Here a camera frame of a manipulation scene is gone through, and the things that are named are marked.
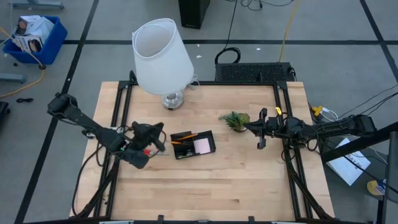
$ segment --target lamp base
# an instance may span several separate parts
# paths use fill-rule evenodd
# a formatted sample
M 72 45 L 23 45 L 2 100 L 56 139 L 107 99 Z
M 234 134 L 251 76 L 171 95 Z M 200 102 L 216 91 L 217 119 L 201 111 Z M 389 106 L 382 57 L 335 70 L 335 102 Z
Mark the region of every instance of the lamp base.
M 182 106 L 184 95 L 181 91 L 170 95 L 162 95 L 162 104 L 168 110 L 176 110 Z

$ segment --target gray floor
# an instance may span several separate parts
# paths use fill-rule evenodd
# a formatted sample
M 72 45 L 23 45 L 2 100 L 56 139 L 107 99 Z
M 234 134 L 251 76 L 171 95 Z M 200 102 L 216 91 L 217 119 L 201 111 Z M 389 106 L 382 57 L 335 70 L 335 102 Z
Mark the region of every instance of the gray floor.
M 385 40 L 398 40 L 395 0 L 366 1 Z M 68 30 L 68 40 L 79 40 L 93 0 L 64 1 L 64 11 L 13 11 L 18 16 L 41 14 L 58 16 Z M 178 26 L 183 39 L 226 39 L 234 3 L 213 0 L 200 30 Z M 250 11 L 237 6 L 231 39 L 282 40 L 294 5 Z M 178 1 L 99 0 L 88 40 L 129 40 L 131 32 L 152 19 L 169 17 L 180 24 Z M 0 0 L 0 26 L 9 29 L 10 9 Z M 289 40 L 377 40 L 357 0 L 300 0 Z M 188 53 L 199 80 L 214 80 L 214 57 L 224 45 L 189 44 Z M 276 62 L 280 45 L 234 45 L 242 51 L 241 62 Z M 12 113 L 0 130 L 0 222 L 13 223 L 43 145 L 51 117 L 47 103 L 62 89 L 77 45 L 64 45 L 53 65 L 48 66 L 41 83 L 9 98 Z M 388 46 L 398 59 L 398 46 Z M 220 62 L 230 62 L 226 54 Z M 397 83 L 379 45 L 287 45 L 283 61 L 290 62 L 303 81 L 309 102 L 323 105 L 338 114 L 362 103 L 377 92 Z M 14 67 L 12 57 L 1 57 L 0 72 L 23 73 L 28 83 L 40 76 L 35 65 Z M 93 116 L 101 82 L 127 79 L 134 69 L 131 45 L 84 45 L 69 94 L 78 99 L 80 108 Z M 0 82 L 0 95 L 20 88 L 18 83 Z M 354 111 L 368 106 L 393 92 Z M 15 99 L 32 97 L 31 103 L 17 104 Z M 378 128 L 398 120 L 398 99 L 385 103 L 373 113 Z M 67 218 L 72 193 L 85 150 L 86 139 L 80 129 L 58 124 L 25 222 Z M 375 148 L 387 153 L 388 142 Z M 377 202 L 358 194 L 326 168 L 336 216 L 343 220 L 366 222 L 376 217 Z

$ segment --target yellow cable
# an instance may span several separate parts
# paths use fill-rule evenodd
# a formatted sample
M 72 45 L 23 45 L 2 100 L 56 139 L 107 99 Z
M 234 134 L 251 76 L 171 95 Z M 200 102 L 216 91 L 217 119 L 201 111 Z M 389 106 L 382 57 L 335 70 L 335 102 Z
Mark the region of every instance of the yellow cable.
M 0 31 L 3 32 L 4 34 L 6 34 L 10 39 L 14 40 L 14 38 L 12 38 L 12 36 L 9 35 L 9 34 L 7 33 L 7 31 L 5 31 L 2 27 L 0 27 Z M 43 66 L 42 62 L 40 62 L 40 60 L 37 59 L 37 57 L 35 57 L 35 55 L 32 55 L 30 52 L 26 52 L 26 53 L 28 53 L 34 60 L 36 60 L 37 63 L 39 63 L 40 66 Z M 40 76 L 40 78 L 39 78 L 36 82 L 33 82 L 33 83 L 29 84 L 29 85 L 26 85 L 26 86 L 24 86 L 24 87 L 22 87 L 22 88 L 20 88 L 20 89 L 18 89 L 18 90 L 16 90 L 16 91 L 13 91 L 13 92 L 10 92 L 10 93 L 1 95 L 0 98 L 6 97 L 6 96 L 11 96 L 11 95 L 13 95 L 13 94 L 15 94 L 15 93 L 18 93 L 19 91 L 22 91 L 22 90 L 25 90 L 26 88 L 31 87 L 32 85 L 36 85 L 36 84 L 38 84 L 40 81 L 42 81 L 43 77 L 44 77 L 44 70 L 42 70 L 42 75 Z
M 292 14 L 290 15 L 289 23 L 287 24 L 286 30 L 285 30 L 285 35 L 284 35 L 284 40 L 282 42 L 282 49 L 280 50 L 280 56 L 279 56 L 279 62 L 282 60 L 284 56 L 284 50 L 285 50 L 285 40 L 287 37 L 287 33 L 289 32 L 290 25 L 292 24 L 294 14 L 296 13 L 297 6 L 299 4 L 299 0 L 296 0 L 296 3 L 294 4 L 294 9 Z

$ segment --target white lamp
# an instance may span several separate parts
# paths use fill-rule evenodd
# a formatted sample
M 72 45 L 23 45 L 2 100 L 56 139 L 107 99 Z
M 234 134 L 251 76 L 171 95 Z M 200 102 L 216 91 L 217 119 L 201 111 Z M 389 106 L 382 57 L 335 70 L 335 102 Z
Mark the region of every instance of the white lamp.
M 174 110 L 183 103 L 182 91 L 191 82 L 193 65 L 172 19 L 148 22 L 132 34 L 138 84 L 161 95 Z

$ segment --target wooden table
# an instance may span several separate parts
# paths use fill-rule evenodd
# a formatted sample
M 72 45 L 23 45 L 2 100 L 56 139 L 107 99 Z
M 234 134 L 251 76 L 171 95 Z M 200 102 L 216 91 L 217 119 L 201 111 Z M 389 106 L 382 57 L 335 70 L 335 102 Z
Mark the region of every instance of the wooden table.
M 103 126 L 111 122 L 117 82 L 104 82 L 99 93 L 94 120 Z M 288 83 L 294 116 L 311 124 L 303 83 Z M 286 166 L 280 158 L 282 141 L 267 138 L 263 150 L 256 149 L 258 138 L 252 133 L 236 133 L 219 121 L 222 114 L 237 111 L 258 119 L 261 108 L 275 116 L 271 86 L 199 86 L 185 90 L 185 102 L 176 111 L 165 110 L 160 97 L 139 86 L 132 89 L 128 125 L 133 121 L 164 122 L 169 156 L 155 156 L 142 170 L 122 161 L 119 170 L 112 219 L 156 220 L 294 220 Z M 170 134 L 212 130 L 216 152 L 176 160 Z M 88 140 L 84 160 L 95 150 L 96 140 Z M 333 214 L 323 164 L 315 152 L 302 149 L 302 160 L 309 191 L 318 203 Z M 76 197 L 80 211 L 98 188 L 101 167 L 95 159 L 86 165 Z M 297 188 L 302 217 L 302 194 Z M 104 194 L 103 204 L 107 201 Z

